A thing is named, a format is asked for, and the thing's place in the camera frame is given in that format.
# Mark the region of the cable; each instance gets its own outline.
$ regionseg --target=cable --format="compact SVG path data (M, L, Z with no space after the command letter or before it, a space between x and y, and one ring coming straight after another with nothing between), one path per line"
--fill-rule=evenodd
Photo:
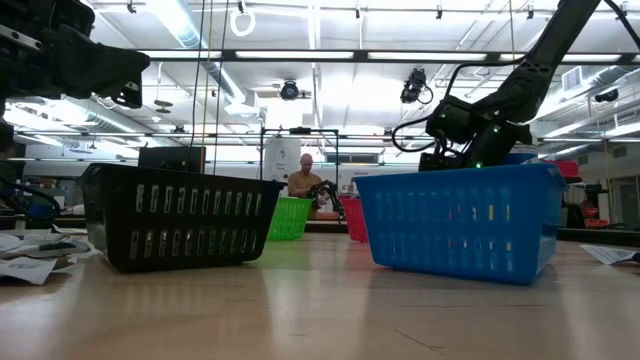
M624 14L624 11L622 11L622 9L620 9L620 7L613 2L613 0L604 0L604 2L607 5L609 5L611 10L613 10L613 12L615 12L616 15L618 15L618 19L620 19L620 22L622 23L624 28L627 29L627 32L629 33L629 35L631 35L631 38L636 43L636 46L638 47L638 49L640 49L640 37L638 37L638 34L636 33L636 31L633 30L633 27L629 23L629 20L627 19L627 16Z
M421 151L425 151L426 149L432 147L435 144L435 141L432 141L430 143L428 143L427 145L420 147L420 148L416 148L416 149L408 149L402 145L400 145L397 141L396 141L396 134L398 133L398 131L400 131L403 128L406 128L407 126L411 126L411 125L415 125L415 124L419 124L421 122L424 122L428 119L427 117L423 117L417 120L412 120L412 121L408 121L398 127L396 127L395 129L393 129L393 131L391 132L391 142L393 143L393 146L395 146L398 150L402 151L402 152L406 152L406 153L414 153L414 152L421 152Z
M222 44L220 46L220 52L224 51L224 42L227 39L227 20L229 19L229 0L224 10L224 25L222 28ZM222 79L224 60L220 59L220 71L218 72L218 97L216 103L216 139L213 147L213 175L216 174L216 163L218 160L218 127L220 126L220 82Z
M202 54L202 31L204 30L204 10L206 1L202 1L202 15L200 15L200 41L198 41L198 59L200 59L200 55ZM191 163L191 149L193 148L193 141L196 139L196 100L198 99L198 79L200 77L200 60L198 60L198 66L196 66L196 80L193 87L193 104L191 106L191 143L189 143L189 150L187 151L187 166L185 171L189 171L189 164Z
M464 68L468 68L468 67L474 67L474 66L480 66L480 67L501 67L501 66L509 66L509 65L517 65L520 64L521 62L523 62L525 60L527 56L522 56L519 57L515 60L511 60L511 61L504 61L504 62L469 62L469 63L464 63L464 64L460 64L456 67L456 69L453 71L453 75L451 76L451 80L449 80L449 85L447 86L447 91L445 92L445 96L449 95L449 93L451 93L451 89L453 88L453 83L456 81L456 77L458 77L458 73L460 72L460 70L464 69Z
M34 219L34 220L47 220L47 221L53 221L55 218L60 216L60 204L58 204L58 202L51 197L50 195L47 195L41 191L35 190L35 189L31 189L29 187L20 185L20 184L14 184L11 181L9 181L7 178L5 178L4 176L0 176L0 183L6 185L8 188L13 188L13 189L18 189L18 190L22 190L22 191L26 191L32 195L35 196L39 196L45 200L47 200L49 203L51 203L51 205L53 205L53 214L52 215L45 215L45 216L38 216L38 215L33 215L29 212L29 210L25 209L22 205L20 205L13 197L9 196L8 194L1 192L0 191L0 199L2 199L4 201L4 203L9 206L11 209L13 209L16 213L18 214L22 214L24 216L27 217L27 219Z
M211 11L209 12L209 39L213 39L213 0L209 1L209 7ZM211 46L207 49L207 70L211 66ZM209 93L209 76L206 77L206 81L204 84L204 109L202 111L202 147L200 148L200 173L204 174L204 163L205 163L205 146L204 146L204 133L206 132L207 125L207 105L209 101L207 100L207 94Z
M429 99L429 101L426 101L426 102L422 102L422 101L420 101L420 99L417 99L417 100L422 105L429 105L429 104L431 104L431 102L433 101L433 98L434 98L433 90L431 90L431 88L429 86L425 86L424 89L429 91L429 93L431 94L431 98Z

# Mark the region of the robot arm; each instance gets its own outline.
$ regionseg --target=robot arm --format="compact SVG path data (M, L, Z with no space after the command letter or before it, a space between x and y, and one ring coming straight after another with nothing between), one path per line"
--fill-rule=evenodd
M459 66L444 99L427 117L426 132L446 149L448 141L466 144L456 158L423 154L421 171L498 165L517 141L531 144L526 122L538 113L551 84L553 74L569 51L600 0L561 0L533 49L514 61L518 67L500 88L484 99L470 104L449 95Z

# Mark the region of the red object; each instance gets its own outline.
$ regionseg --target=red object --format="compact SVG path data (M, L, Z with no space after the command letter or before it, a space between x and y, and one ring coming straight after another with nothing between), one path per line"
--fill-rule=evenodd
M347 216L347 227L349 228L351 240L360 241L361 243L369 242L360 199L344 199L341 202Z
M578 163L575 161L546 161L548 163L553 163L556 164L556 166L558 166L558 169L560 170L560 174L562 174L563 177L570 177L570 178L576 178L576 177L580 177L580 175L578 175Z
M607 220L599 220L599 219L585 219L584 226L587 228L597 228L608 226L609 222Z

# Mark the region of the basket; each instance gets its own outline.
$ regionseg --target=basket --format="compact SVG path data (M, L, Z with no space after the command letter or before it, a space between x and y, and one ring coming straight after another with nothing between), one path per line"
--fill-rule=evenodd
M257 259L284 188L112 164L91 164L80 183L89 240L121 272Z
M278 198L267 240L297 240L304 234L311 199Z
M555 164L355 179L373 259L403 270L532 283L555 252Z
M362 203L360 199L343 199L341 200L347 216L347 227L349 228L349 236L351 240L368 242L367 228L364 225L364 214L362 213Z

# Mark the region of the blue plastic basket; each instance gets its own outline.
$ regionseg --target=blue plastic basket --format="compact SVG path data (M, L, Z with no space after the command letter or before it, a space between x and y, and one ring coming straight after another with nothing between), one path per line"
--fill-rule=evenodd
M553 164L355 181L379 265L531 284L555 252L565 182Z

